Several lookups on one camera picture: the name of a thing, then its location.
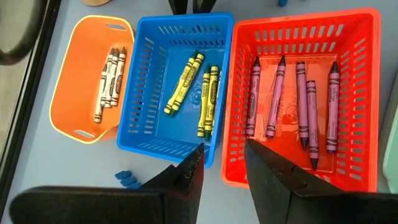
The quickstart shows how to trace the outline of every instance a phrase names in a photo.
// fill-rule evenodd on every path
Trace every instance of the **black handle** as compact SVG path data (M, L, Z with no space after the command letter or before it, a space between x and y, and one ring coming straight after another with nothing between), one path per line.
M0 65L14 65L21 61L36 43L40 28L43 23L47 0L34 0L32 15L22 39L9 52L0 49Z

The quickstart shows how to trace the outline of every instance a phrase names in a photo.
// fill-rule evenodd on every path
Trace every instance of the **pink crayon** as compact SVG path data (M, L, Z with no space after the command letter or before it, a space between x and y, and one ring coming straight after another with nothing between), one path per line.
M298 108L298 136L304 150L308 144L308 113L307 113L307 86L305 83L305 64L296 64L296 83L297 83L297 108Z
M260 85L260 71L261 71L260 60L259 57L257 56L254 61L253 72L251 76L248 121L246 123L246 134L248 136L254 136L254 130L256 128L257 100L259 98L259 85Z
M314 80L307 81L308 128L310 130L310 161L313 170L317 169L318 154L318 112L317 88Z
M284 85L284 77L286 70L285 55L282 56L278 69L276 71L276 81L274 85L274 95L272 96L271 109L269 110L268 125L266 130L266 137L273 138L275 135L276 118L279 109L279 100L282 95L282 88Z
M337 152L337 127L338 127L338 92L340 74L337 62L333 62L329 74L329 118L328 133L326 135L326 151Z

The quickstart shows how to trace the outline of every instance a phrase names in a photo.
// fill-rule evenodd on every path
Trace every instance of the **crayon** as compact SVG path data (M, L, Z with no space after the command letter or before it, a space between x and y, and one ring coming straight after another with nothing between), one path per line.
M260 71L261 71L260 59L257 56L254 61L252 75L251 75L248 120L246 121L246 135L250 137L254 136L254 130L256 128L257 101L259 98L259 85L260 85Z
M191 70L188 72L187 79L184 81L181 89L178 91L177 96L175 97L170 116L173 116L174 113L178 111L178 109L180 109L181 103L184 100L185 95L187 94L189 87L191 86L192 80L195 78L195 75L197 74L201 62L204 58L205 56L203 54L198 53L195 61L193 62Z
M119 59L118 56L119 56L119 50L115 49L113 52L113 57L112 57L111 70L109 71L109 73L107 73L107 76L106 76L106 86L105 86L105 96L106 96L105 107L106 108L112 107L111 106L111 98L112 98L112 91L113 91L113 86L114 86L116 67L118 66L118 59Z
M310 161L313 170L318 166L317 88L314 80L307 81L308 128L310 133Z
M205 137L205 120L207 99L209 96L210 85L210 65L206 66L205 74L203 75L203 83L201 84L201 103L200 103L200 117L198 123L198 137Z
M168 100L166 107L164 108L165 114L170 114L174 100L177 97L177 93L180 91L182 85L184 84L184 81L187 79L188 73L191 70L193 62L195 61L195 58L197 57L197 55L198 55L198 51L195 50L194 53L189 57L187 64L185 65L185 68L182 71L180 79L178 80L178 82L174 88L173 94L170 97L170 99Z
M218 66L211 67L209 97L207 98L206 119L205 119L205 138L208 141L211 136L211 127L213 126L214 108L217 95Z
M276 119L277 119L277 114L278 114L278 109L279 109L280 96L282 96L285 70L286 70L286 62L285 62L285 55L283 55L278 64L278 69L276 71L274 94L272 96L271 109L269 110L268 125L267 125L267 129L266 129L266 137L267 138L273 138L274 134L275 134Z
M297 108L298 108L298 136L304 150L308 144L308 112L307 112L307 84L305 81L305 63L296 64Z
M218 85L217 85L217 96L216 96L216 106L214 107L214 117L213 117L213 124L211 125L211 135L213 135L213 129L214 129L214 120L216 119L216 108L218 106L218 92L220 91L220 83L221 83L221 71L220 71L220 78L218 79Z
M338 92L340 74L337 62L333 62L329 74L329 116L328 132L326 135L326 151L337 152L337 127L338 127Z
M119 101L120 88L122 85L123 68L126 63L126 48L123 47L119 54L118 66L116 67L116 76L113 80L113 90L111 97L111 105L117 106Z
M102 97L102 92L105 89L106 69L107 69L107 66L105 64L104 69L102 69L102 72L101 72L101 80L99 81L97 102L95 104L94 122L96 122L96 123L100 123L102 120L101 97Z
M111 71L113 52L114 52L114 49L111 49L111 51L109 52L109 54L106 58L106 73L109 73ZM105 77L105 86L108 81L106 79L107 77L108 77L108 75L106 75L106 77ZM103 92L101 93L101 106L105 106L105 99L106 99L106 91L105 91L105 88L103 88Z

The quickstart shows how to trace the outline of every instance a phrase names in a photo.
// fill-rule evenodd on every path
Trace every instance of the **blue crayon piece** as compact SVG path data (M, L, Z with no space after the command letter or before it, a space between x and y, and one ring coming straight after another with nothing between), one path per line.
M128 178L128 177L131 177L131 176L132 176L132 173L131 173L131 171L129 171L129 170L124 170L124 171L118 172L118 173L115 174L114 176L115 176L118 180L123 180L123 179L126 179L126 178Z
M121 180L121 181L120 181L120 184L121 184L123 187L127 187L127 186L132 185L132 184L134 184L134 183L136 183L136 182L137 182L137 178L135 178L135 177L128 177L128 178L126 178L126 179Z
M128 185L126 188L127 189L138 189L139 187L141 187L141 185L142 184L140 182L137 182L135 184Z

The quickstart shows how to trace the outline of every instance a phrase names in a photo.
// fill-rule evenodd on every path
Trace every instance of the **black object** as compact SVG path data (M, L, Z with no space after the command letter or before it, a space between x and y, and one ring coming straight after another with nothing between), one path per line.
M4 149L2 150L0 160L0 218L3 215L12 179L14 178L19 154L39 87L39 81L42 76L44 62L50 46L55 21L57 20L60 3L61 0L51 0L45 5L45 12L43 12L44 19L40 22L42 28L39 36L34 37L35 45L29 55L29 61L22 80L21 91L10 122L11 125L4 144Z
M248 139L245 160L260 223L398 223L398 195L345 192Z
M11 203L13 223L196 223L203 185L204 145L137 190L37 187Z
M216 0L193 0L193 13L211 12ZM169 0L174 15L186 14L188 0Z
M46 7L47 0L34 0L32 15L22 39L9 52L3 52L0 49L0 65L14 65L30 52L39 35Z

